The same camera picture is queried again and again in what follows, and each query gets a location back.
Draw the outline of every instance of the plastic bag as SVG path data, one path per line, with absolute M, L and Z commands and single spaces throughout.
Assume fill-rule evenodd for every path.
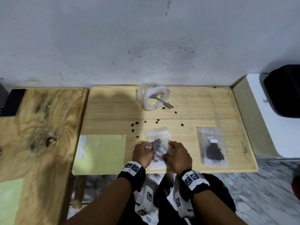
M 168 128 L 148 129 L 145 133 L 147 141 L 152 143 L 150 150 L 156 151 L 150 164 L 150 169 L 157 170 L 167 168 L 162 159 L 162 155 L 166 154 L 169 148 L 170 133 Z
M 204 165 L 228 166 L 222 133 L 215 127 L 197 126 L 197 135 Z
M 171 91 L 167 87 L 156 83 L 145 83 L 137 87 L 136 99 L 146 110 L 156 110 L 162 102 L 151 99 L 150 96 L 156 94 L 163 101 L 169 99 Z

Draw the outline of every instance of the yellow paper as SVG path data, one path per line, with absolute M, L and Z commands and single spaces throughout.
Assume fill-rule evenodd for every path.
M 15 224 L 22 186 L 23 178 L 0 183 L 0 224 Z
M 126 135 L 88 135 L 77 149 L 73 175 L 116 175 L 124 166 Z

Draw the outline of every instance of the wrist strap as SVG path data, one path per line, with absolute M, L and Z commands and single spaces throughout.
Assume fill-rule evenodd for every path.
M 187 169 L 179 177 L 179 193 L 185 201 L 193 199 L 195 193 L 210 189 L 209 182 L 198 171 Z
M 139 162 L 129 161 L 124 166 L 117 179 L 120 177 L 126 178 L 130 182 L 131 192 L 134 192 L 142 188 L 146 179 L 146 170 Z

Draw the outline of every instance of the person's left hand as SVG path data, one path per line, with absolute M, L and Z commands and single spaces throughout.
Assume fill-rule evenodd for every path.
M 132 154 L 132 161 L 139 162 L 144 167 L 144 169 L 146 169 L 150 165 L 152 158 L 156 153 L 155 150 L 146 151 L 146 146 L 152 146 L 152 144 L 150 142 L 142 142 L 140 144 L 137 144 L 134 147 L 134 151 Z

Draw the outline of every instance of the wooden table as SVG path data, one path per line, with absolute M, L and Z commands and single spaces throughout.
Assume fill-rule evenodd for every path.
M 0 117 L 0 182 L 24 178 L 15 224 L 58 224 L 65 197 L 68 210 L 87 95 L 85 88 L 28 88 L 18 115 Z
M 171 140 L 182 142 L 190 153 L 193 158 L 193 169 L 204 173 L 258 170 L 229 87 L 172 86 L 169 88 L 171 97 L 168 102 L 175 107 L 174 109 L 160 107 L 154 111 L 145 111 L 141 109 L 141 105 L 135 98 L 137 86 L 93 86 L 88 97 L 80 134 L 125 134 L 124 163 L 126 163 L 131 160 L 135 144 L 146 140 L 145 129 L 167 127 Z M 139 124 L 132 127 L 131 124 L 135 122 Z M 228 167 L 211 167 L 201 163 L 197 126 L 217 127 L 222 131 Z M 146 172 L 164 173 L 166 170 L 149 170 L 148 167 Z

